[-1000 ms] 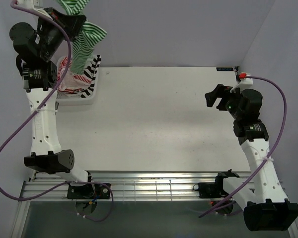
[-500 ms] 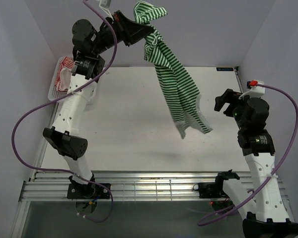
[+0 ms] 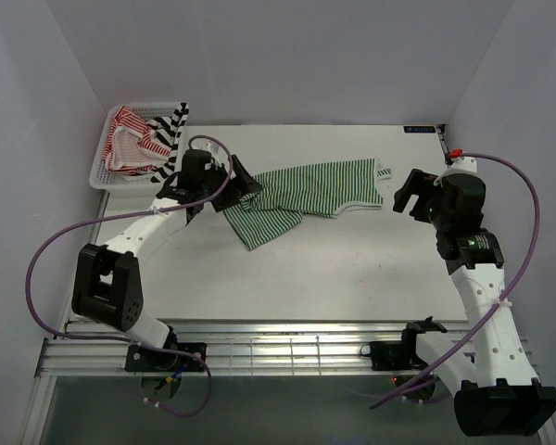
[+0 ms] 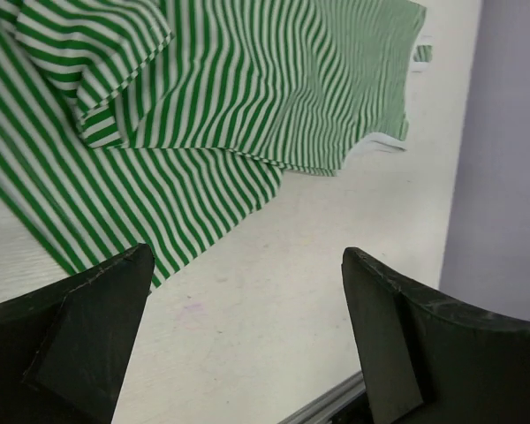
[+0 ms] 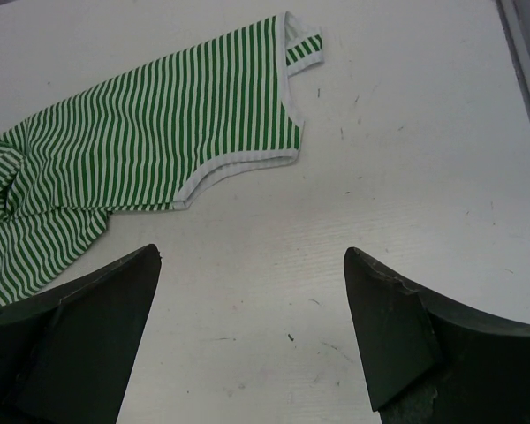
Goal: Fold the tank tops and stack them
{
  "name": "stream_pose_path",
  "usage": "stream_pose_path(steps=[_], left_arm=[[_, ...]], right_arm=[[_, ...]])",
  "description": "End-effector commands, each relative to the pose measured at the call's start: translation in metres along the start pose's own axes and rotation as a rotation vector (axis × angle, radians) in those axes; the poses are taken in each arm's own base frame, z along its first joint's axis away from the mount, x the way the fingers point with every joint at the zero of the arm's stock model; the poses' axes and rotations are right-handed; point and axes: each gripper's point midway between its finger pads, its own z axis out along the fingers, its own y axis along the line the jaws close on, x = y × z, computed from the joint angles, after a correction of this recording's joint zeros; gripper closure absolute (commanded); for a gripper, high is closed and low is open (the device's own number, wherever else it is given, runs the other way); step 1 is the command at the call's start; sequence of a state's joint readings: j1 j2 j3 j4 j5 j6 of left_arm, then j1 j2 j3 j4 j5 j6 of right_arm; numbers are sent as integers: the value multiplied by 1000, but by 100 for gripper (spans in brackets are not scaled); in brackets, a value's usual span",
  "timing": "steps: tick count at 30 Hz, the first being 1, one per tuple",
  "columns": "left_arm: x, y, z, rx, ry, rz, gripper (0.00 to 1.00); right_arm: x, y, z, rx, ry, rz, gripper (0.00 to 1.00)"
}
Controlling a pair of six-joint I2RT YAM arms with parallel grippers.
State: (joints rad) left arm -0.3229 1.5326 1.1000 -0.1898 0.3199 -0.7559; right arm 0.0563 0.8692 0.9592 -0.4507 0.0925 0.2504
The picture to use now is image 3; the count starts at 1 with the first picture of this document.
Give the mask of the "green white striped tank top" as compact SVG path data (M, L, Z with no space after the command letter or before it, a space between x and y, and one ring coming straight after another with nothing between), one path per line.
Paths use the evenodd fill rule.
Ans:
M379 210L385 198L379 183L392 170L379 159L356 159L296 166L254 176L262 186L223 212L251 251L285 234L306 216L336 219L351 210Z

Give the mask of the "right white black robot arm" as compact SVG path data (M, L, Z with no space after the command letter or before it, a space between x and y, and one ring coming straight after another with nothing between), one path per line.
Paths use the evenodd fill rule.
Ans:
M477 176L441 176L411 170L394 195L393 209L417 201L411 217L436 229L445 261L474 334L474 357L453 350L440 324L409 326L406 345L453 397L460 430L468 437L533 436L556 412L556 388L541 384L528 361L505 291L498 239L482 226L486 186Z

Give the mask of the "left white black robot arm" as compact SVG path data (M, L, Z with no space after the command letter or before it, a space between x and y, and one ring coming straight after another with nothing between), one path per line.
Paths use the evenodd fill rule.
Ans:
M78 257L71 308L105 324L141 346L171 346L171 328L145 310L140 264L210 203L217 212L258 193L263 186L238 157L221 164L206 150L189 149L181 169L163 183L146 216L105 244L85 245Z

